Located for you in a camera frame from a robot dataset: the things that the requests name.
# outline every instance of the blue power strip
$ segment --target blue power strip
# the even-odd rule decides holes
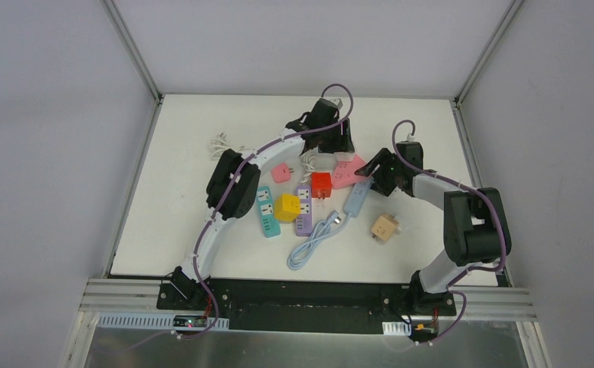
[[[344,212],[350,217],[357,217],[359,214],[364,200],[369,195],[371,185],[373,184],[373,178],[364,179],[361,182],[357,182],[351,190],[349,198],[344,203]]]
[[[256,192],[258,214],[261,215],[261,227],[265,238],[272,238],[281,234],[281,227],[274,218],[274,200],[269,186],[262,186]]]

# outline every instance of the red power adapter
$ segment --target red power adapter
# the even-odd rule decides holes
[[[328,198],[333,191],[333,184],[330,181],[330,173],[313,172],[310,176],[314,198]]]

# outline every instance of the pink power adapter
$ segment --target pink power adapter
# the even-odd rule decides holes
[[[364,176],[358,176],[355,171],[360,167],[366,165],[362,157],[355,155],[353,161],[346,162],[340,161],[337,163],[337,167],[333,171],[333,189],[344,188],[345,186],[352,186],[357,182],[361,182],[366,179]]]
[[[290,173],[292,173],[292,169],[287,167],[286,163],[282,163],[273,168],[271,173],[274,182],[277,184],[281,184],[282,182],[290,181]]]

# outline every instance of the yellow power adapter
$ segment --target yellow power adapter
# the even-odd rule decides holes
[[[299,197],[291,194],[281,194],[274,202],[274,218],[278,221],[292,222],[301,214]]]

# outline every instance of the light blue usb cable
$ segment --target light blue usb cable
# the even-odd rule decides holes
[[[296,247],[292,253],[290,253],[290,257],[287,258],[287,266],[289,269],[292,271],[300,270],[304,265],[306,265],[310,257],[315,252],[315,249],[317,249],[317,246],[321,244],[324,239],[330,238],[338,232],[341,232],[346,224],[349,223],[350,218],[357,217],[360,209],[362,208],[362,204],[364,204],[364,200],[369,194],[372,183],[373,179],[368,178],[362,182],[357,182],[353,186],[353,190],[351,191],[349,198],[344,203],[344,212],[346,213],[346,218],[338,228],[331,231],[331,226],[333,223],[339,223],[340,221],[340,213],[338,211],[332,211],[325,221],[321,220],[315,224],[313,232],[308,237],[308,240],[306,240],[302,245]]]

